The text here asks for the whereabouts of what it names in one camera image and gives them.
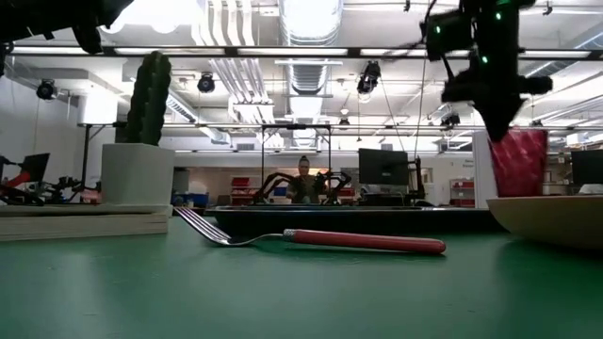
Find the green table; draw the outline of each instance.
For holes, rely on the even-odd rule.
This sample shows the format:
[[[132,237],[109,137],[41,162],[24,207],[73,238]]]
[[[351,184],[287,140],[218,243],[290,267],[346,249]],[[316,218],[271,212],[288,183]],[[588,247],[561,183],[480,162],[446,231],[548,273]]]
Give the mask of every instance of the green table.
[[[603,260],[509,234],[446,256],[168,235],[0,244],[0,338],[597,338]]]

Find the computer monitor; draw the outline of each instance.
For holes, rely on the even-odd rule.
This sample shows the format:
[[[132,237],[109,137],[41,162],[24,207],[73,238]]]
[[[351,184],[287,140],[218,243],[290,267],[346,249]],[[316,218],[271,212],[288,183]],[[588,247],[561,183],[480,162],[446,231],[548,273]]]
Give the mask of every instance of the computer monitor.
[[[572,152],[574,184],[603,184],[603,150]]]
[[[29,173],[30,183],[40,182],[44,179],[49,157],[49,153],[28,155],[25,157],[21,170]]]
[[[408,153],[360,149],[358,157],[360,184],[408,185]]]

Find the bowl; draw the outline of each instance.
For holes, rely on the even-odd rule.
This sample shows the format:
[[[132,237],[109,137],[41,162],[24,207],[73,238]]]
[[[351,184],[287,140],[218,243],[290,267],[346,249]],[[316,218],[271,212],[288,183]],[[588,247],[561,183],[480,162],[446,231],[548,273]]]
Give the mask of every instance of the bowl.
[[[502,227],[527,239],[603,250],[603,195],[497,198],[488,207]]]

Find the fork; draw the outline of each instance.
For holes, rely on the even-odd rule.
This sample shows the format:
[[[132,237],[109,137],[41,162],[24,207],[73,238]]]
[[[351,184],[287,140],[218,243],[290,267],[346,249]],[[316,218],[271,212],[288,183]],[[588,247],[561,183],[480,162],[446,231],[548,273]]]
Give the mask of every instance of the fork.
[[[400,250],[426,254],[440,254],[446,250],[446,244],[437,239],[291,229],[284,230],[282,234],[263,234],[244,241],[234,241],[231,239],[230,235],[212,225],[193,210],[186,207],[175,207],[174,210],[189,226],[201,234],[205,239],[226,247],[246,246],[258,239],[278,238],[298,244],[374,250]]]

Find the white planter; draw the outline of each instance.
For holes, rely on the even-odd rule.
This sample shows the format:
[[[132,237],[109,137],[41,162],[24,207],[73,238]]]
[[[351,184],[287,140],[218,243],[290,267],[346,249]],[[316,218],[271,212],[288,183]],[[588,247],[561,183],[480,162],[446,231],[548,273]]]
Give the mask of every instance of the white planter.
[[[103,203],[168,205],[175,151],[139,144],[103,145]]]

